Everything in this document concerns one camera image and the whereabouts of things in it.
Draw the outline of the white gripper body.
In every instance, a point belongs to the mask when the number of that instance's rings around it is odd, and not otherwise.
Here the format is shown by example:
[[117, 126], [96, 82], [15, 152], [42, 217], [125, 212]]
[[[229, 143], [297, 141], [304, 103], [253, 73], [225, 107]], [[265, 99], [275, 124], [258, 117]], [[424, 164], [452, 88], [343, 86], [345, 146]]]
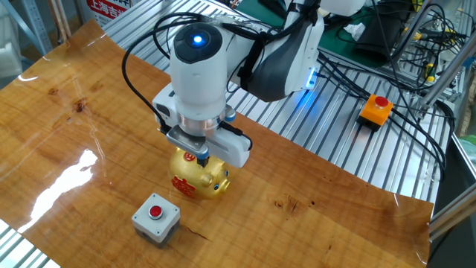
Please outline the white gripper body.
[[220, 116], [203, 121], [204, 126], [201, 127], [198, 121], [190, 121], [177, 112], [176, 97], [169, 84], [152, 100], [159, 113], [156, 120], [163, 120], [171, 128], [166, 134], [171, 144], [196, 158], [215, 156], [236, 168], [247, 162], [250, 139], [225, 121], [226, 112], [236, 115], [230, 106], [226, 106]]

